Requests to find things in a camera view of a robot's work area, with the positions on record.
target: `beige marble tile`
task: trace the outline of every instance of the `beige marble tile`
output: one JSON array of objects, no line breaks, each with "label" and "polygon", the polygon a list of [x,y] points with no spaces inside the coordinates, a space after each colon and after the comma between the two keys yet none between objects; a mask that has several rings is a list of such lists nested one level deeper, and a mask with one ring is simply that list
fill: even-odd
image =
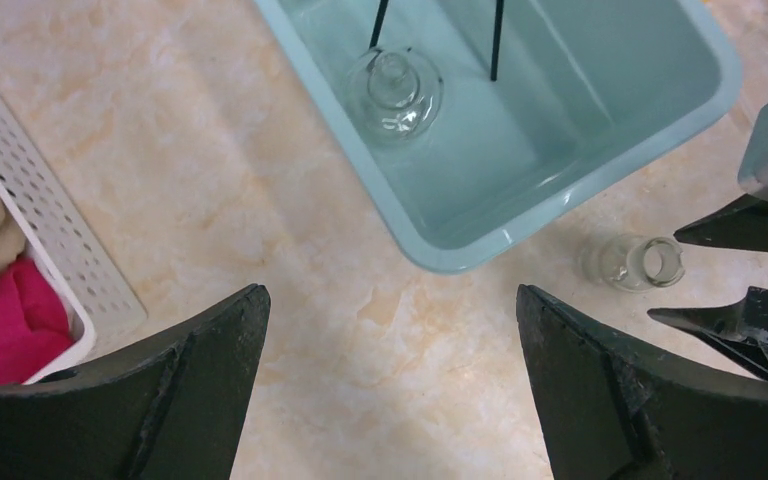
[{"label": "beige marble tile", "polygon": [[399,253],[250,0],[0,0],[0,91],[145,303],[135,338],[249,283],[269,288],[234,478],[549,478],[517,285],[727,370],[645,311],[768,287],[768,255],[692,247],[665,291],[576,275],[593,236],[669,234],[740,194],[768,101],[768,0],[708,5],[745,61],[735,109],[451,278]]}]

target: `pink cloth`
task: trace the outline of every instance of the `pink cloth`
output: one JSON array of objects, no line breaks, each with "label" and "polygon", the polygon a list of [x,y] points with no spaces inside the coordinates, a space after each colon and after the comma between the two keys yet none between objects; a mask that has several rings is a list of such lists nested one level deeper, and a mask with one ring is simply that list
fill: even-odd
[{"label": "pink cloth", "polygon": [[22,383],[74,341],[57,293],[29,259],[0,275],[0,385]]}]

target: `white plastic basket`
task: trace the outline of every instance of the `white plastic basket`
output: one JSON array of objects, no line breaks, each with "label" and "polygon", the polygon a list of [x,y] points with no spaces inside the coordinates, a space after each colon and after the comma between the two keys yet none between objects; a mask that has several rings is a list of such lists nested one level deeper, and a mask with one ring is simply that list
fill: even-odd
[{"label": "white plastic basket", "polygon": [[1,97],[0,197],[28,253],[76,313],[75,344],[28,383],[122,346],[145,309]]}]

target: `light blue plastic tub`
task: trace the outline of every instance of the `light blue plastic tub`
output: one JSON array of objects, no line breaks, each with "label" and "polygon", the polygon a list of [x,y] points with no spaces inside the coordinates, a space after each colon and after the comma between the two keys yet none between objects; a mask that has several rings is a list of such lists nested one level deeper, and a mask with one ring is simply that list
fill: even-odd
[{"label": "light blue plastic tub", "polygon": [[439,273],[493,258],[687,141],[741,85],[698,0],[508,0],[496,83],[495,0],[390,0],[379,45],[424,53],[445,93],[427,132],[382,147],[342,106],[378,0],[255,1],[402,251]]}]

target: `black rod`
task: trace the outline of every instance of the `black rod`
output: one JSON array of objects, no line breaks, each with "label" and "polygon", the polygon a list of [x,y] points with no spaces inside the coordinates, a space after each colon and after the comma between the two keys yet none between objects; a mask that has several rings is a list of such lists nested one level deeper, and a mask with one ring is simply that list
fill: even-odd
[{"label": "black rod", "polygon": [[499,74],[499,44],[502,42],[502,16],[505,0],[496,0],[496,25],[493,28],[493,61],[490,64],[490,80],[496,81]]},{"label": "black rod", "polygon": [[384,24],[384,14],[387,13],[387,4],[390,0],[381,0],[378,4],[378,15],[375,16],[375,26],[372,28],[372,40],[369,41],[369,48],[378,46],[378,36],[381,35],[381,25]]}]

